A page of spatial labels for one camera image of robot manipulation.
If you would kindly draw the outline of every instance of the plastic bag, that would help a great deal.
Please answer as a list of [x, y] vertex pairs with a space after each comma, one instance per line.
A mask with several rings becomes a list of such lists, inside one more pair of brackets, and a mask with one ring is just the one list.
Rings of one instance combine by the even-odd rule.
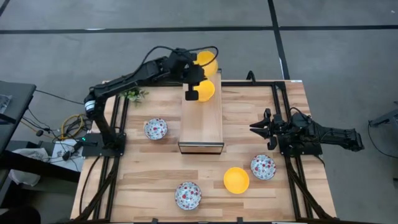
[[[13, 153], [18, 153], [20, 155], [37, 159], [46, 162], [49, 159], [49, 155], [44, 148], [41, 149], [17, 149]], [[37, 174], [32, 174], [30, 172], [24, 172], [19, 170], [10, 170], [8, 177], [13, 180], [16, 184], [27, 184], [30, 186], [35, 186], [40, 180], [40, 176]]]
[[4, 113], [12, 96], [0, 95], [0, 113]]

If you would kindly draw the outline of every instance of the wooden box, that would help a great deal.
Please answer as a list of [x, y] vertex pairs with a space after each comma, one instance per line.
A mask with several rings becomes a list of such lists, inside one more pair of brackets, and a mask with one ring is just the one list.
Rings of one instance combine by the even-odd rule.
[[221, 73], [210, 78], [215, 93], [206, 102], [185, 100], [188, 85], [183, 86], [180, 140], [182, 154], [221, 154], [223, 142], [223, 115], [221, 105]]

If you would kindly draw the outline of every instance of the red patterned bowl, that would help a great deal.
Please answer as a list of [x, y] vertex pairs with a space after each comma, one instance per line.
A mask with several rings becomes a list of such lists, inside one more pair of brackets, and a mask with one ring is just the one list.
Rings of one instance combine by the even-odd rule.
[[151, 140], [161, 139], [167, 133], [167, 123], [160, 118], [151, 119], [145, 124], [144, 132]]
[[193, 182], [184, 182], [175, 190], [175, 203], [184, 210], [197, 208], [201, 200], [201, 190]]
[[267, 155], [255, 156], [250, 164], [254, 176], [260, 180], [269, 180], [276, 173], [276, 165], [273, 159]]

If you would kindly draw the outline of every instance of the yellow bowl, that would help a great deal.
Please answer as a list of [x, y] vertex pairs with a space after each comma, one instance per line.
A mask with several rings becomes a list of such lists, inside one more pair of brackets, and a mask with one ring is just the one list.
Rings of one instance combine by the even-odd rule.
[[[197, 65], [205, 65], [205, 64], [209, 63], [214, 57], [215, 57], [215, 55], [212, 52], [205, 50], [205, 51], [198, 53], [197, 60], [194, 62]], [[206, 77], [210, 77], [210, 76], [214, 75], [215, 73], [217, 73], [217, 70], [218, 70], [217, 60], [214, 59], [214, 61], [212, 61], [210, 64], [208, 64], [202, 68], [205, 71]]]
[[210, 100], [216, 91], [214, 84], [210, 80], [200, 82], [198, 86], [193, 87], [193, 90], [198, 91], [199, 102], [206, 102]]
[[224, 174], [224, 185], [226, 189], [234, 194], [241, 194], [249, 187], [249, 176], [246, 171], [239, 167], [229, 168]]

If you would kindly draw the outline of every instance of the small plant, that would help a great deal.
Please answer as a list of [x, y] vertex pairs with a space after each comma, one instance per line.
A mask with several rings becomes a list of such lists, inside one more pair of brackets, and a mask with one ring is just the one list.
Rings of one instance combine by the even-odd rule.
[[134, 87], [128, 91], [121, 93], [121, 96], [126, 97], [130, 101], [134, 102], [134, 106], [137, 107], [142, 100], [145, 98], [145, 95], [148, 95], [149, 92], [145, 90], [141, 90], [139, 87]]

